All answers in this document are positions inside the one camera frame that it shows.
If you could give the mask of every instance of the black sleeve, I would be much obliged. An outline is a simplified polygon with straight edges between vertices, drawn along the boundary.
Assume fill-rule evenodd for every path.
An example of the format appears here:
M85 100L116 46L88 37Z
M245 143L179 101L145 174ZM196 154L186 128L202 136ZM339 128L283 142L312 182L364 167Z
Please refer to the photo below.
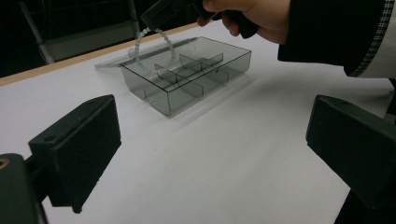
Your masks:
M329 63L352 73L370 48L385 0L291 0L283 62Z

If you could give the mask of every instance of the white table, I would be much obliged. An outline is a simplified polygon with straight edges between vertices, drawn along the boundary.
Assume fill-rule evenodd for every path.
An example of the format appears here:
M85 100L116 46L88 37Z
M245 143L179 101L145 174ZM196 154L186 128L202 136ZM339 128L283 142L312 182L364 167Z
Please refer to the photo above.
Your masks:
M122 145L82 213L43 204L50 223L326 224L348 186L306 145L317 94L383 117L391 85L325 64L281 63L277 45L229 35L220 21L170 35L205 36L252 50L244 76L169 119L130 93L118 68L94 65L118 50L0 87L0 150L27 142L91 98L114 94ZM158 43L151 40L141 49Z

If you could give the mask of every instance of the hand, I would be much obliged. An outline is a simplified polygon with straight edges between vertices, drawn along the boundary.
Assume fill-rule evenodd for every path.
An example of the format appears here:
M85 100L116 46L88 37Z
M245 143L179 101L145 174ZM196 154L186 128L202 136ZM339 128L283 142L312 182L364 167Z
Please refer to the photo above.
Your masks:
M227 9L242 11L250 20L259 25L258 35L277 43L285 44L289 31L290 0L203 0L204 8L210 12L221 12L224 26L234 36L239 35L239 26L227 13ZM198 18L198 25L209 21Z

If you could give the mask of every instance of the white surface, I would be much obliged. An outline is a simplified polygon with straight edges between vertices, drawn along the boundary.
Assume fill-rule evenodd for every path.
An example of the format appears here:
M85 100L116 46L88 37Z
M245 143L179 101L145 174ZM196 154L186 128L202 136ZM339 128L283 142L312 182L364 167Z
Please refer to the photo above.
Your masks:
M117 51L0 88L0 150L27 158L27 142L91 98L114 94L122 145L83 206L53 208L50 223L333 223L348 187L304 139L317 94L382 117L385 79L346 77L324 64L281 63L277 45L229 35L220 21L170 35L252 49L246 75L168 119L129 92ZM144 43L141 49L161 43Z

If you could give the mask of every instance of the plastic organizer tray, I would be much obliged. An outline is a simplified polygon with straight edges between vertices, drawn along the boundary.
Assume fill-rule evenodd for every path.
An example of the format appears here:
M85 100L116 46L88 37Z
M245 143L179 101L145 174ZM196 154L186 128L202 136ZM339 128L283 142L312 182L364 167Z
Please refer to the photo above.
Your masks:
M174 49L176 60L160 74L143 70L135 60L120 65L131 92L168 117L242 75L250 65L251 50L205 37L175 42ZM146 67L159 70L169 63L171 53L162 45L143 51L139 58Z

